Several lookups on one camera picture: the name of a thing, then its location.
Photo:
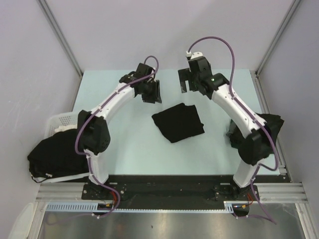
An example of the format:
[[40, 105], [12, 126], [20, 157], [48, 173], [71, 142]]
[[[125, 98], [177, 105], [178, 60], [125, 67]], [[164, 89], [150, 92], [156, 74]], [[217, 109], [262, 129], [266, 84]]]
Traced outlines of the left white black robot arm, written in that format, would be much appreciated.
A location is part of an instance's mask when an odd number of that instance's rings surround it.
[[86, 156], [89, 167], [89, 180], [95, 185], [93, 194], [99, 199], [109, 196], [109, 178], [102, 153], [111, 142], [109, 123], [116, 112], [137, 95], [145, 103], [161, 103], [160, 82], [155, 79], [157, 68], [139, 63], [135, 71], [125, 74], [112, 93], [90, 111], [81, 110], [77, 119], [75, 151]]

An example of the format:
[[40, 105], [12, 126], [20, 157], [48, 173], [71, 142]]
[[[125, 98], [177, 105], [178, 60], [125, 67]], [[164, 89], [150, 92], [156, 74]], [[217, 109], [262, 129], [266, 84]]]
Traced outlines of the white plastic laundry basket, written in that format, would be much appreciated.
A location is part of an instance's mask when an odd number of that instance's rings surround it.
[[75, 152], [77, 112], [54, 115], [47, 121], [45, 138], [27, 156], [36, 183], [57, 183], [89, 176], [87, 159]]

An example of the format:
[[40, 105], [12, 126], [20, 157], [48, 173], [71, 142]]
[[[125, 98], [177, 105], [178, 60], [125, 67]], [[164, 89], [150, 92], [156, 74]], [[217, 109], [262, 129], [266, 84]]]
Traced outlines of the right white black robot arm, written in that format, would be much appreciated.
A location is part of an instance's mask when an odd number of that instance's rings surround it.
[[230, 187], [230, 195], [241, 200], [248, 194], [247, 186], [255, 177], [258, 165], [271, 154], [267, 136], [262, 131], [267, 122], [234, 94], [224, 75], [212, 73], [210, 63], [200, 52], [189, 54], [186, 58], [189, 67], [178, 70], [181, 91], [187, 92], [185, 82], [188, 81], [190, 90], [207, 96], [230, 116], [244, 138], [238, 146], [241, 162]]

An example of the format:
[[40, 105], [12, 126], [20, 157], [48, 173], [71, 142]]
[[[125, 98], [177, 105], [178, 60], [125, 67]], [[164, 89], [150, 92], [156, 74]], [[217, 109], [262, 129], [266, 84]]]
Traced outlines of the black t shirt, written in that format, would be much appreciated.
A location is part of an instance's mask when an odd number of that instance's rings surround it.
[[152, 119], [170, 143], [205, 133], [195, 105], [180, 103], [152, 115]]

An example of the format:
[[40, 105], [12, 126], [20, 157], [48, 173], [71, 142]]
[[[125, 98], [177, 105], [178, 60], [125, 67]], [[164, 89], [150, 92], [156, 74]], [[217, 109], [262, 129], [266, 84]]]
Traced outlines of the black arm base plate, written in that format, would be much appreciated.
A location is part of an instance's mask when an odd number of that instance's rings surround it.
[[86, 182], [83, 200], [110, 201], [115, 189], [119, 209], [217, 210], [225, 201], [248, 205], [259, 199], [256, 186], [238, 188], [231, 175], [111, 175], [106, 188]]

